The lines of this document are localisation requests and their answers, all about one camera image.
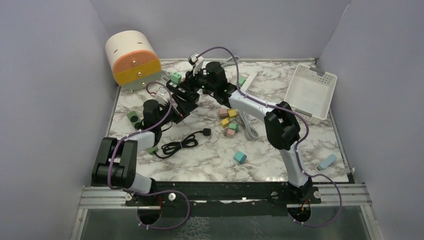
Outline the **black power strip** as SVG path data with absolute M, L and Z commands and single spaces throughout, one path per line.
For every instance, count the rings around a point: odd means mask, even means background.
M 185 100 L 186 102 L 197 104 L 199 101 L 200 95 L 197 92 L 190 90 L 188 84 L 186 84 L 184 81 L 176 84 L 169 80 L 166 83 L 166 87 L 174 95 Z

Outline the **green plug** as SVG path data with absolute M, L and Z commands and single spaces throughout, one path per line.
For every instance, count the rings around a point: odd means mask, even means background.
M 246 82 L 246 79 L 245 78 L 239 77 L 239 79 L 238 79 L 238 85 L 240 87 L 242 87 L 245 82 Z
M 170 75 L 170 81 L 171 81 L 173 84 L 178 85 L 178 84 L 180 84 L 181 80 L 182 80 L 182 75 L 181 75 L 180 73 L 178 73 L 178 72 L 173 72 L 173 73 Z

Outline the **pink plug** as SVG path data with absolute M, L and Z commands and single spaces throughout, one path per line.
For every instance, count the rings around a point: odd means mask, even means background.
M 220 109 L 218 110 L 218 116 L 219 116 L 221 119 L 228 118 L 228 117 L 229 117 L 228 109 L 227 109 L 227 108 L 220 108 Z
M 236 134 L 236 131 L 231 129 L 231 128 L 226 128 L 224 130 L 224 136 L 227 137 L 227 138 L 232 139 L 232 138 L 234 138 L 235 134 Z

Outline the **yellow plug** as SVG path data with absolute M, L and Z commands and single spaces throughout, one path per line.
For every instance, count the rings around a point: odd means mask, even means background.
M 231 123 L 231 120 L 227 117 L 227 118 L 223 118 L 221 121 L 220 121 L 220 125 L 221 125 L 221 127 L 223 128 L 223 129 L 225 129 L 225 128 L 227 128 L 229 125 L 230 125 L 230 123 Z
M 229 118 L 235 118 L 237 116 L 237 110 L 230 108 L 227 110 L 227 114 Z

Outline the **green power strip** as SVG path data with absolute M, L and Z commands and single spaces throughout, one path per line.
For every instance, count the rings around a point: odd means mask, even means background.
M 129 122 L 131 123 L 131 125 L 133 126 L 133 128 L 136 131 L 141 128 L 142 121 L 135 111 L 131 111 L 131 112 L 127 113 L 126 116 L 127 116 Z M 147 153 L 149 153 L 150 155 L 154 155 L 158 151 L 158 147 L 155 145 L 153 147 L 147 148 L 145 151 Z

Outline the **white power strip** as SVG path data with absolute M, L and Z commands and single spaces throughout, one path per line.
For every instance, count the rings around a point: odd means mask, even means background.
M 250 74 L 250 75 L 246 78 L 245 82 L 244 82 L 244 83 L 243 83 L 243 85 L 242 85 L 242 89 L 243 89 L 244 91 L 247 91 L 247 90 L 249 89 L 249 87 L 251 86 L 251 84 L 253 83 L 253 81 L 256 79 L 257 75 L 258 75 L 258 74 L 255 72 L 255 73 Z

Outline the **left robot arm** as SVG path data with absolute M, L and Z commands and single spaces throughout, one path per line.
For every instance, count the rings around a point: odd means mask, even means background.
M 114 137 L 101 140 L 91 173 L 92 183 L 136 192 L 138 199 L 147 206 L 155 203 L 155 180 L 137 173 L 138 152 L 155 147 L 162 137 L 163 125 L 181 122 L 197 107 L 198 104 L 182 99 L 176 101 L 176 106 L 170 102 L 161 104 L 154 99 L 145 101 L 139 130 L 122 140 Z

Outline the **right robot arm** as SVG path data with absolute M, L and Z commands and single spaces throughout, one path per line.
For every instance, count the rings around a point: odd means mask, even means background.
M 238 86 L 228 82 L 225 70 L 217 61 L 209 62 L 205 67 L 200 61 L 190 60 L 189 63 L 192 69 L 185 74 L 186 91 L 211 93 L 220 105 L 241 110 L 261 120 L 268 142 L 279 150 L 286 167 L 289 199 L 296 204 L 306 200 L 313 184 L 298 153 L 301 127 L 290 105 L 285 101 L 265 103 L 242 92 Z

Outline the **round cream drawer cabinet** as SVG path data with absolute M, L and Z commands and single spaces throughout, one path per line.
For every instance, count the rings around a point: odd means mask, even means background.
M 136 30 L 112 35 L 105 53 L 115 82 L 124 90 L 137 91 L 160 79 L 162 65 L 147 37 Z

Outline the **white plastic basket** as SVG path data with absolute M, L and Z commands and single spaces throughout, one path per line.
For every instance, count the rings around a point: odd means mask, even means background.
M 335 74 L 298 64 L 284 101 L 309 124 L 319 125 L 328 117 L 337 80 Z

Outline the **light blue small device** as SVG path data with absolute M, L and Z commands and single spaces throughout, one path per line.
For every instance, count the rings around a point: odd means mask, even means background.
M 323 171 L 323 170 L 327 169 L 330 165 L 332 165 L 336 160 L 337 160 L 337 156 L 335 154 L 331 154 L 324 161 L 319 163 L 315 167 L 315 169 L 319 172 Z

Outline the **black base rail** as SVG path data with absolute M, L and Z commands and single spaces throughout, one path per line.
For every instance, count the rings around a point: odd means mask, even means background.
M 235 201 L 242 200 L 269 200 L 285 204 L 320 204 L 320 198 L 314 193 L 318 188 L 311 182 L 306 188 L 298 190 L 287 182 L 195 182 L 195 181 L 158 181 L 153 186 L 153 192 L 169 190 L 184 193 L 191 201 Z

